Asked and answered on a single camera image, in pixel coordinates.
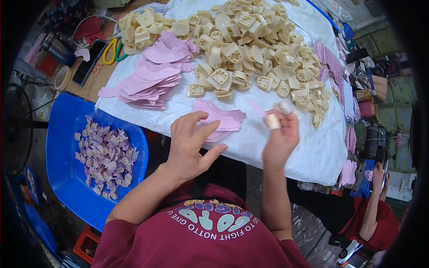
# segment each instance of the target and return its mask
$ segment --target red plastic stool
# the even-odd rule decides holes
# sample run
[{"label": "red plastic stool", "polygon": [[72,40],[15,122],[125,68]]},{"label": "red plastic stool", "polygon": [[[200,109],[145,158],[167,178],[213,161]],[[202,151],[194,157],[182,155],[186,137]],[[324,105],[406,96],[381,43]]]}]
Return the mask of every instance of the red plastic stool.
[{"label": "red plastic stool", "polygon": [[92,250],[91,244],[98,244],[99,242],[100,237],[91,232],[91,226],[87,224],[85,229],[83,229],[83,232],[79,236],[78,240],[76,241],[75,246],[73,247],[73,253],[84,259],[89,264],[92,264],[94,258],[88,255],[85,250]]}]

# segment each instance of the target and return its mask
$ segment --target smartphone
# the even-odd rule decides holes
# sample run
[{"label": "smartphone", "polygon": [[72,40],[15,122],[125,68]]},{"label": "smartphone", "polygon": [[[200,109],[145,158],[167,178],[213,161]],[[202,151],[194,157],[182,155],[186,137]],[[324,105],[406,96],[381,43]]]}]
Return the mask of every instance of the smartphone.
[{"label": "smartphone", "polygon": [[73,82],[83,87],[88,79],[89,74],[100,59],[101,55],[104,52],[104,49],[107,47],[107,43],[103,41],[95,41],[91,48],[89,49],[89,61],[82,61],[76,70],[75,75],[73,76]]}]

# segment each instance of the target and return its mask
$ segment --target person's right hand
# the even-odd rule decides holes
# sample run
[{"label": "person's right hand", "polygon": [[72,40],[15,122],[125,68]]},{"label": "person's right hand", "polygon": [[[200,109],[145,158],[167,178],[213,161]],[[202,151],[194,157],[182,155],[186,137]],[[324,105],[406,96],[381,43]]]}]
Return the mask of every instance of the person's right hand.
[{"label": "person's right hand", "polygon": [[384,170],[380,163],[376,163],[372,170],[372,192],[381,193],[381,186],[383,185]]},{"label": "person's right hand", "polygon": [[214,121],[203,126],[196,133],[196,123],[207,119],[208,113],[197,111],[181,116],[171,125],[171,146],[168,160],[159,169],[179,183],[192,180],[204,171],[228,148],[226,144],[213,146],[204,156],[199,153],[202,144],[220,124]]},{"label": "person's right hand", "polygon": [[283,173],[287,159],[299,143],[298,119],[293,113],[283,114],[276,109],[267,114],[275,114],[281,128],[271,130],[270,138],[262,153],[264,170]]}]

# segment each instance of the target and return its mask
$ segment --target masking tape roll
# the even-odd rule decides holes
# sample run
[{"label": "masking tape roll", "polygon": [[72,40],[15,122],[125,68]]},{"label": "masking tape roll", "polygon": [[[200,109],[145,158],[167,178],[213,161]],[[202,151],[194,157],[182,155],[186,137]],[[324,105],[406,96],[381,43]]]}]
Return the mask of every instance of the masking tape roll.
[{"label": "masking tape roll", "polygon": [[67,65],[62,67],[55,78],[54,86],[56,90],[63,91],[70,82],[72,69]]}]

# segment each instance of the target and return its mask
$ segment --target white plastic sheet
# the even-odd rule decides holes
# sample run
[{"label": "white plastic sheet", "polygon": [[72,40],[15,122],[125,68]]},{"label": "white plastic sheet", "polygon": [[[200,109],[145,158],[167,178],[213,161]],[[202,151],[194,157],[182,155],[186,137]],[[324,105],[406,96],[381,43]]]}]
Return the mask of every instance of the white plastic sheet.
[{"label": "white plastic sheet", "polygon": [[[198,10],[208,10],[213,4],[224,3],[224,0],[173,1],[170,10],[165,16],[167,18],[187,18],[190,14],[197,13]],[[286,3],[286,6],[288,14],[292,13],[289,9],[291,5]],[[304,35],[305,41],[309,45],[311,45],[311,42],[308,41],[310,36],[317,36],[319,34],[308,33],[303,29],[298,29],[298,27],[297,32]],[[319,36],[318,38],[326,39],[325,42],[328,43],[332,42],[336,49],[333,36],[332,34],[331,37]],[[121,61],[112,73],[106,86],[114,87],[122,78],[129,76],[135,69],[135,61],[141,56],[141,54],[136,54],[128,56],[125,60]],[[203,62],[204,57],[202,55],[192,61],[195,66],[197,63]],[[170,136],[170,125],[180,116],[189,113],[192,109],[192,103],[195,100],[186,97],[187,85],[196,82],[194,72],[182,73],[182,75],[181,83],[173,89],[172,99],[166,102],[167,109],[164,111],[138,108],[125,104],[117,98],[99,98],[96,107],[122,120]],[[326,88],[332,92],[333,81],[330,80],[327,81]],[[279,98],[275,92],[267,93],[260,90],[256,85],[253,85],[246,92],[234,92],[234,97],[231,100],[218,101],[213,92],[207,92],[204,99],[213,101],[216,106],[224,110],[240,109],[247,114],[247,118],[242,123],[241,129],[238,132],[232,133],[220,142],[205,143],[203,147],[209,149],[218,143],[225,143],[229,148],[223,155],[262,168],[261,156],[269,138],[269,130],[265,127],[261,115],[253,108],[248,99],[254,100],[265,110],[272,109],[275,102],[282,101],[283,99]],[[293,107],[289,98],[286,98],[285,101]],[[299,181],[320,183],[326,186],[333,185],[337,181],[347,157],[347,149],[344,143],[345,121],[344,112],[334,97],[329,100],[329,105],[330,109],[319,129],[313,127],[313,116],[311,114],[298,112],[300,115],[300,142],[286,163],[284,171],[287,177]]]}]

